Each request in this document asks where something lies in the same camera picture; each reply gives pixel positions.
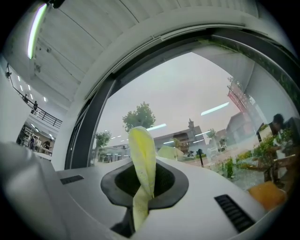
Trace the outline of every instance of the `curved glass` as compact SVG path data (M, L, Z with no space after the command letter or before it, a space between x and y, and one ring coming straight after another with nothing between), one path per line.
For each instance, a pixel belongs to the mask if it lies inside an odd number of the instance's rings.
M298 89L272 62L244 54L199 41L133 79L107 100L90 164L130 157L128 132L143 126L158 156L215 171L254 198L272 183L282 203L300 150Z

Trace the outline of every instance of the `window frame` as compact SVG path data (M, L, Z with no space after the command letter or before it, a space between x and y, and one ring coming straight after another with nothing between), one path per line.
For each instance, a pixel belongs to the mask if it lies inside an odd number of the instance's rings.
M210 28L170 38L142 52L116 73L110 74L102 81L102 85L97 90L85 116L82 118L77 136L75 136L72 156L69 161L71 163L70 169L90 166L95 131L106 101L111 95L146 71L165 61L190 52L201 44L200 40L221 41L222 44L226 44L229 49L234 51L239 48L248 49L250 54L246 56L255 62L257 62L255 54L259 54L263 59L267 59L280 69L285 74L284 77L296 87L296 90L300 88L300 67L295 58L286 54L283 49L279 48L278 45L274 45L272 41L261 38L255 33L251 34L249 30ZM294 102L294 104L300 113L300 103Z

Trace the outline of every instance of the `railing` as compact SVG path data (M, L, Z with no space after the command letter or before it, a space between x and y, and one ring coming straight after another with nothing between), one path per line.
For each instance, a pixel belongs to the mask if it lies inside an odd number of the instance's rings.
M22 96L22 99L24 100L25 96L22 93L20 93L17 89L15 89L15 90L19 93L20 96ZM34 107L33 107L34 103L31 102L29 99L27 99L27 100L28 100L27 105L32 108L32 111L31 111L32 115L37 116L42 121L45 121L48 124L50 124L50 125L52 125L52 126L54 126L56 128L60 128L60 126L62 124L61 120L53 117L51 114L45 112L43 109L41 109L39 107L37 107L37 109L34 110Z

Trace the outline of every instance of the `air vent grille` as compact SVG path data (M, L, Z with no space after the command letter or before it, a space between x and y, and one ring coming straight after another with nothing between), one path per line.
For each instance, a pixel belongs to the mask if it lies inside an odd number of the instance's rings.
M239 233L255 223L230 196L221 195L215 200Z
M84 179L84 177L80 176L80 175L76 175L76 176L72 176L72 177L69 177L69 178L63 178L60 181L63 185L65 185L65 184L68 184L68 183L71 183L71 182L79 181L81 179Z

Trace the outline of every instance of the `ceiling light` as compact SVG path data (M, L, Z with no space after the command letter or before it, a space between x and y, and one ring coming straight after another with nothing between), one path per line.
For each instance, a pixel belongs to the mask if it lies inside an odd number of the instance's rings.
M196 141L196 142L193 142L193 143L197 143L197 142L201 142L201 141L204 141L204 139L202 139L202 140L199 140L199 141Z
M47 8L47 4L43 4L37 11L36 17L33 21L31 31L30 31L30 36L29 36L29 41L28 41L28 49L27 49L27 56L29 59L32 59L33 56L33 48L34 48L34 39L36 37L36 33L38 30L38 25L39 22L41 21L41 18Z
M147 128L148 131L151 131L151 130L154 130L154 129L158 129L158 128L162 128L162 127L165 127L167 126L165 123L163 124L160 124L160 125L157 125L155 127L150 127L150 128Z
M173 143L174 141L164 142L164 144Z
M208 114L208 113L212 113L212 112L214 112L214 111L216 111L216 110L219 110L219 109L221 109L221 108L223 108L223 107L226 107L228 104L229 104L229 102L224 103L224 104L222 104L222 105L220 105L220 106L211 108L211 109L209 109L209 110L206 110L206 111L204 111L204 112L201 113L201 116L206 115L206 114Z
M200 135L203 135L203 134L206 134L206 133L210 133L210 132L211 132L211 131L207 131L207 132L205 132L205 133L200 133L200 134L195 135L195 137L200 136Z

